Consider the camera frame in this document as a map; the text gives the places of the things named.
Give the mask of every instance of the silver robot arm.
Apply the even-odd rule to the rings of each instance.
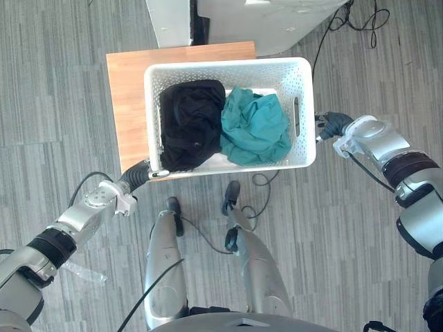
[[[413,149],[388,122],[373,116],[353,121],[340,113],[317,117],[325,128],[317,141],[341,136],[337,153],[364,154],[395,190],[395,201],[405,208],[397,220],[400,235],[425,257],[429,270],[430,300],[424,318],[431,331],[443,328],[443,170],[424,152]]]
[[[54,280],[57,270],[115,214],[130,215],[137,201],[137,187],[163,174],[149,172],[142,161],[121,179],[102,181],[97,188],[66,210],[28,245],[15,250],[0,263],[0,331],[30,331],[42,311],[40,288]]]

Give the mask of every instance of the wooden tabletop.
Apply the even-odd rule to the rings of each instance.
[[[143,76],[152,64],[255,59],[253,41],[106,54],[122,172],[149,156]]]

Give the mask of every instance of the laundry basket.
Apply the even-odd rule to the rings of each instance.
[[[314,98],[311,66],[301,57],[253,59],[216,62],[187,62],[155,64],[145,71],[145,104],[151,168],[162,170],[160,155],[161,91],[177,83],[194,80],[219,80],[226,95],[234,86],[252,89],[267,95],[276,93],[283,111],[289,119],[291,151],[278,163],[239,166],[222,154],[214,154],[202,165],[186,172],[169,176],[183,177],[232,172],[255,172],[272,169],[306,167],[316,157]]]

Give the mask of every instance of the white appliance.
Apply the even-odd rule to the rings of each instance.
[[[146,2],[160,48],[191,45],[190,0]],[[198,0],[197,12],[210,19],[209,44],[253,40],[261,56],[291,48],[345,2]]]

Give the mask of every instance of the electrical cord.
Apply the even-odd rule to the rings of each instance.
[[[375,180],[378,184],[382,185],[384,188],[386,188],[387,190],[389,190],[390,192],[392,192],[393,194],[395,193],[395,191],[393,190],[393,188],[389,187],[388,185],[386,185],[384,182],[382,182],[380,179],[378,179],[369,169],[367,169],[362,163],[360,163],[357,158],[354,157],[353,154],[351,154],[350,152],[346,151],[347,154],[349,154],[349,157],[352,159],[352,161],[354,161],[354,163],[357,164],[357,166],[359,166],[367,175],[369,175],[373,180]]]
[[[232,253],[229,251],[223,251],[220,249],[217,249],[213,243],[210,241],[210,239],[203,233],[203,231],[200,229],[199,226],[197,226],[197,224],[194,221],[191,221],[188,218],[185,218],[184,216],[180,216],[180,219],[183,221],[187,221],[193,228],[195,228],[197,230],[197,232],[204,238],[204,240],[206,241],[206,243],[215,251],[218,252],[219,254],[224,254],[224,255],[231,255]],[[151,230],[150,230],[150,239],[152,236],[152,231],[154,230],[155,224],[152,225]]]
[[[224,254],[224,255],[231,255],[232,253],[229,251],[223,251],[220,249],[217,249],[212,242],[209,240],[209,238],[201,231],[200,227],[197,226],[196,223],[194,223],[193,221],[189,220],[188,218],[185,218],[184,216],[181,217],[182,220],[187,221],[190,225],[192,225],[197,232],[205,239],[206,243],[215,251],[218,252],[219,254]]]
[[[370,47],[371,48],[377,47],[377,34],[376,34],[375,30],[380,29],[382,26],[384,26],[386,23],[388,23],[390,11],[385,8],[379,9],[377,6],[377,0],[373,0],[373,1],[374,1],[374,12],[372,13],[371,16],[369,16],[365,20],[365,23],[362,25],[362,27],[357,27],[355,24],[353,24],[350,21],[351,7],[352,7],[352,5],[354,5],[354,0],[348,1],[342,7],[340,7],[339,9],[337,9],[335,11],[334,15],[332,16],[332,19],[329,21],[329,24],[327,26],[325,33],[323,33],[323,36],[320,41],[320,45],[318,46],[314,65],[312,66],[312,80],[314,80],[314,73],[316,70],[318,56],[320,55],[321,46],[323,45],[323,42],[325,41],[326,35],[329,31],[337,31],[338,29],[340,29],[343,26],[349,26],[352,30],[355,30],[355,31],[371,31]],[[344,11],[345,11],[344,17],[337,16],[341,9],[344,9]],[[380,24],[377,25],[377,15],[379,15],[383,12],[386,14],[386,18]],[[338,21],[338,25],[333,27],[332,24],[335,21]]]
[[[250,205],[245,205],[245,206],[243,206],[242,207],[242,212],[245,210],[245,209],[250,209],[252,212],[253,212],[253,215],[252,216],[247,216],[246,218],[248,218],[248,219],[255,219],[255,224],[254,224],[254,227],[252,228],[252,231],[254,231],[256,228],[257,228],[257,225],[258,225],[258,217],[266,210],[266,208],[267,208],[267,206],[268,206],[268,204],[269,204],[269,201],[271,200],[271,182],[277,177],[277,175],[280,173],[280,170],[278,170],[271,178],[268,178],[266,175],[264,175],[263,173],[255,173],[254,175],[252,175],[252,183],[255,185],[255,186],[257,186],[257,187],[264,187],[264,186],[267,186],[268,187],[268,194],[267,194],[267,197],[266,197],[266,201],[264,202],[264,205],[263,205],[263,207],[262,207],[262,209],[257,213],[256,211],[255,211],[255,209],[252,207],[252,206],[250,206]],[[263,177],[264,179],[265,179],[265,182],[263,182],[263,183],[259,183],[258,181],[257,181],[257,177],[258,176],[261,176],[261,177]]]
[[[152,283],[152,285],[147,289],[147,291],[145,291],[143,293],[143,295],[141,296],[141,298],[137,301],[137,303],[135,303],[134,307],[132,308],[132,310],[128,313],[128,315],[126,316],[125,320],[123,321],[123,323],[120,325],[120,327],[118,328],[117,332],[122,332],[123,329],[125,328],[126,324],[128,323],[128,321],[131,319],[132,315],[136,312],[137,308],[140,306],[140,304],[142,304],[143,300],[145,299],[145,297],[147,297],[147,295],[150,293],[150,291],[152,291],[152,289],[162,280],[162,278],[166,275],[166,273],[168,273],[170,270],[172,270],[175,266],[179,265],[182,261],[184,261],[185,259],[182,258],[179,261],[176,261],[175,263],[173,263],[169,268],[167,268],[166,270],[164,270],[161,275],[159,275],[159,277],[155,280],[155,282]]]
[[[74,190],[74,193],[72,194],[71,199],[69,200],[68,208],[70,208],[72,205],[74,205],[74,200],[77,197],[77,194],[80,191],[80,188],[82,187],[83,183],[85,183],[88,178],[90,178],[91,176],[94,176],[94,175],[101,175],[105,179],[107,179],[108,181],[113,182],[112,178],[109,175],[107,175],[106,173],[103,173],[103,172],[91,172],[91,173],[87,174],[83,178],[83,180],[80,181],[80,183],[78,184],[78,186]]]

